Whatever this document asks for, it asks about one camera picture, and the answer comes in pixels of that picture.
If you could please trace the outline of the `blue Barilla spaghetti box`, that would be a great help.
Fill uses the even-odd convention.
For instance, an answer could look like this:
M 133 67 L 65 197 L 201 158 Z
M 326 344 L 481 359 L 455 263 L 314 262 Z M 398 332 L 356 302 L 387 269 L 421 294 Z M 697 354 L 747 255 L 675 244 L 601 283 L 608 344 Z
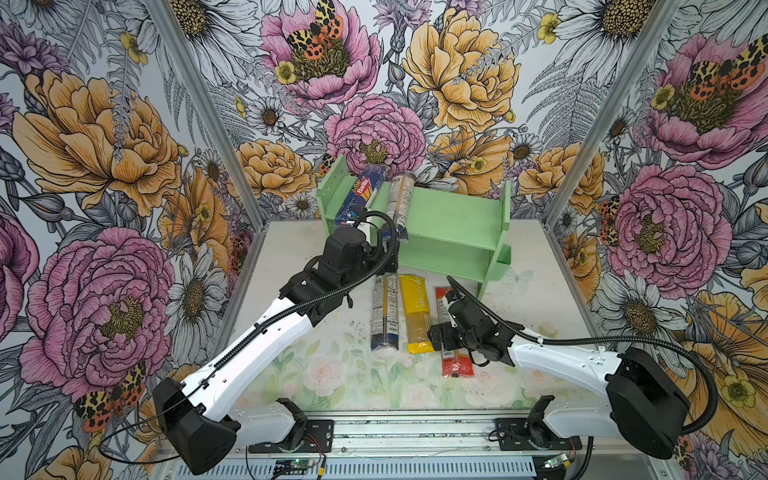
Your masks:
M 371 205 L 386 179 L 387 168 L 383 164 L 367 165 L 358 175 L 337 212 L 336 225 L 353 224 Z

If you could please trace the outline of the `yellow spaghetti bag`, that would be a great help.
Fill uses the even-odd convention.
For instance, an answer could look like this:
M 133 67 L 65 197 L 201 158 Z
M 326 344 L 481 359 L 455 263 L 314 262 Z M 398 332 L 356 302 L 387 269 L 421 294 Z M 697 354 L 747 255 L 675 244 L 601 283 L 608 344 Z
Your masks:
M 405 274 L 399 276 L 403 311 L 407 330 L 407 350 L 410 354 L 432 353 L 429 339 L 431 309 L 423 277 Z

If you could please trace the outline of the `clear labelled spaghetti bag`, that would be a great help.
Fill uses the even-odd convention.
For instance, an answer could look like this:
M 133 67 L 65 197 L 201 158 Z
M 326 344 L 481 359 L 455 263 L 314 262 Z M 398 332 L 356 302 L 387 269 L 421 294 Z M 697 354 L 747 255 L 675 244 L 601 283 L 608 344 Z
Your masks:
M 393 273 L 375 278 L 370 319 L 371 350 L 399 349 L 398 279 Z

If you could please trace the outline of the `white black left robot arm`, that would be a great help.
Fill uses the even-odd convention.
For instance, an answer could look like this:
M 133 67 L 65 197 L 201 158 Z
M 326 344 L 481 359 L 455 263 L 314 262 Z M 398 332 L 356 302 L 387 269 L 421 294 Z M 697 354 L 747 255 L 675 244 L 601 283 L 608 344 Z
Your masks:
M 280 398 L 249 408 L 239 399 L 286 348 L 347 302 L 354 288 L 394 265 L 398 249 L 396 235 L 371 246 L 360 229 L 336 228 L 323 253 L 287 281 L 243 335 L 183 380 L 167 379 L 154 389 L 159 426 L 192 474 L 208 472 L 234 449 L 300 447 L 307 417 L 295 403 Z

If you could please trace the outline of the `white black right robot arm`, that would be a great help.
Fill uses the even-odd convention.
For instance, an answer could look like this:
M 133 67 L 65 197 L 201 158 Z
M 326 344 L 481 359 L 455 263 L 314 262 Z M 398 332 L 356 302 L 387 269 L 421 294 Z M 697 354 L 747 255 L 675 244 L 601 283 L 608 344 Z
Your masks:
M 646 351 L 556 345 L 520 324 L 493 320 L 472 296 L 451 293 L 442 303 L 447 320 L 428 330 L 435 349 L 465 348 L 489 362 L 538 370 L 594 394 L 587 401 L 543 396 L 528 417 L 537 441 L 621 437 L 651 457 L 672 457 L 690 403 Z

